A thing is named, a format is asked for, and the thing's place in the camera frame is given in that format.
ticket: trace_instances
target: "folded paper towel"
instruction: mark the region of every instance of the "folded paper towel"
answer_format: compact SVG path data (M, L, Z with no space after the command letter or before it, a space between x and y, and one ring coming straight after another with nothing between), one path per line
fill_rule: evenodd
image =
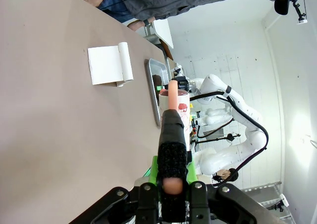
M121 87L133 80L128 44L88 48L88 59L93 85L116 82Z

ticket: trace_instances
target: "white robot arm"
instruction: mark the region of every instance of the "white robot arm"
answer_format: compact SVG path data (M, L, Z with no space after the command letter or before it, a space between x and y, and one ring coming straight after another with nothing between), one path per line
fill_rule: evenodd
M260 114L249 107L237 92L222 82L217 76L210 74L203 80L201 85L201 79L194 79L194 81L198 82L196 83L196 89L192 90L194 94L200 95L215 91L223 91L223 96L225 98L230 97L238 109L255 122L261 123L262 118ZM201 104L209 104L214 98L216 98L216 96L201 98L198 99L198 102ZM264 132L244 118L234 107L228 107L228 105L226 105L226 108L223 110L207 110L204 115L203 118L197 121L198 124L207 125L215 123L215 121L220 121L221 119L217 117L220 115L223 116L223 120L220 122L225 123L231 118L234 118L236 121L247 127L245 131L247 139L243 143L230 146L217 153L209 152L208 149L199 151L200 154L196 155L199 161L196 162L199 164L201 172L205 175L212 175L230 164L241 162L266 145L266 136Z

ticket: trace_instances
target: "metal tray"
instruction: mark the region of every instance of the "metal tray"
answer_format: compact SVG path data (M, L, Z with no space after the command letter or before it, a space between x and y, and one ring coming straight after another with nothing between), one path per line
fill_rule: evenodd
M154 117L155 122L158 126L160 126L160 115L159 115L159 102L156 99L155 95L155 87L153 82L153 75L158 75L162 79L161 85L168 84L168 74L165 64L155 60L155 59L149 59L147 65L146 65L146 71L147 71L147 77L148 77L148 83L150 87L150 93L151 93L151 100L154 110Z

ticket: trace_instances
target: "bolt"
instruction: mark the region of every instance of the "bolt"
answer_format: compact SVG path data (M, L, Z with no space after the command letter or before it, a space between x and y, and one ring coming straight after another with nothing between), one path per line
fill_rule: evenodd
M195 188L201 188L202 184L201 183L195 183Z
M223 187L223 188L222 188L222 191L223 191L224 193L229 192L229 190L230 190L230 189L229 189L228 187Z
M124 194L124 192L122 192L122 191L118 191L118 192L117 192L117 195L118 195L118 196L122 196L123 194Z
M145 185L145 186L144 186L144 189L147 190L147 191L149 191L149 190L151 189L151 187L148 186L148 185Z

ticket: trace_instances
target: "blue jeans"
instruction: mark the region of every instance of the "blue jeans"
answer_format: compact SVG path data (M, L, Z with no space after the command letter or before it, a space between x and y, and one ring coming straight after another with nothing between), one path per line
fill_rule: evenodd
M98 8L121 23L133 18L122 0L103 0Z

